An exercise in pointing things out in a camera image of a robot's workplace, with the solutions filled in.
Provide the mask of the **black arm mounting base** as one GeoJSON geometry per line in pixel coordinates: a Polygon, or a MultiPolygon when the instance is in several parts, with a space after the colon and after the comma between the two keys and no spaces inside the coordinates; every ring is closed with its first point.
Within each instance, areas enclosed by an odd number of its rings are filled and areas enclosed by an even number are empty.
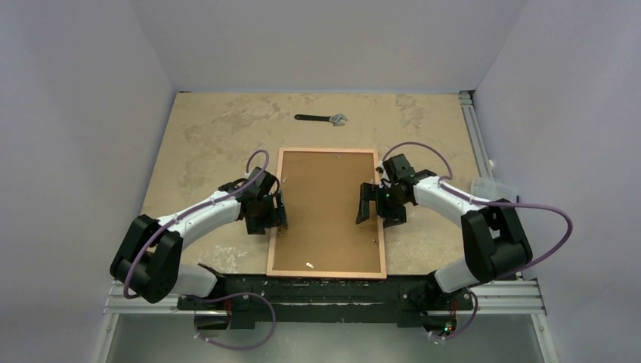
{"type": "Polygon", "coordinates": [[[181,295],[178,309],[198,315],[220,312],[222,327],[251,329],[258,322],[369,323],[454,330],[456,314],[474,308],[462,289],[430,299],[428,275],[390,275],[383,280],[285,278],[227,274],[211,296],[181,295]]]}

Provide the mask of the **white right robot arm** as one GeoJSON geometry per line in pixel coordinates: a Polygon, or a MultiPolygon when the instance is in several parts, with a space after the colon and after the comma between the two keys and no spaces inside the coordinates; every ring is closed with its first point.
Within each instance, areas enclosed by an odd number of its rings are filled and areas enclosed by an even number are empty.
{"type": "Polygon", "coordinates": [[[455,292],[513,273],[533,259],[518,213],[508,202],[476,200],[428,169],[415,170],[403,154],[381,162],[376,172],[379,183],[360,186],[357,224],[368,220],[372,210],[386,228],[404,224],[410,203],[437,212],[461,230],[463,258],[426,279],[429,305],[441,308],[455,292]]]}

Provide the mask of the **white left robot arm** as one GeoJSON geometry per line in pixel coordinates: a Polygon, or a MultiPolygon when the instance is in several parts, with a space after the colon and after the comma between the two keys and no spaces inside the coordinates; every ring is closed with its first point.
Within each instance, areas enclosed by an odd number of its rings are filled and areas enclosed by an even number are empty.
{"type": "Polygon", "coordinates": [[[201,237],[234,222],[244,222],[249,235],[287,226],[277,176],[256,167],[178,213],[139,215],[110,264],[110,275],[125,285],[129,299],[157,303],[170,294],[187,295],[206,309],[217,309],[225,301],[225,289],[217,284],[222,275],[207,265],[183,265],[181,255],[201,237]]]}

